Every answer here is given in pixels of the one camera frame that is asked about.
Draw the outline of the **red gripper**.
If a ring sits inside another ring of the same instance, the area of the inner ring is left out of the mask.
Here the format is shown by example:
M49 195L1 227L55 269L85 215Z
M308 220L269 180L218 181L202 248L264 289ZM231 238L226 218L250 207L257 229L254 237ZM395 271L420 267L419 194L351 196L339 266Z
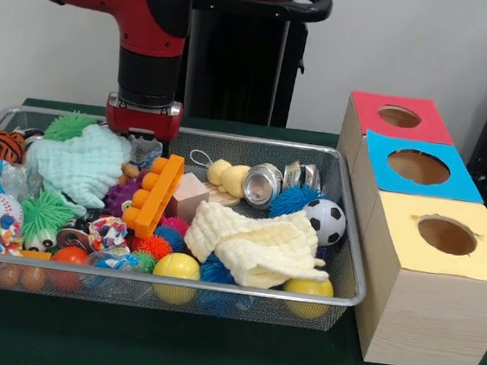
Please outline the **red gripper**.
M170 140L179 132L183 117L183 105L175 101L162 108L132 106L116 93L107 98L106 123L119 134L146 134L160 141L162 157L170 155Z

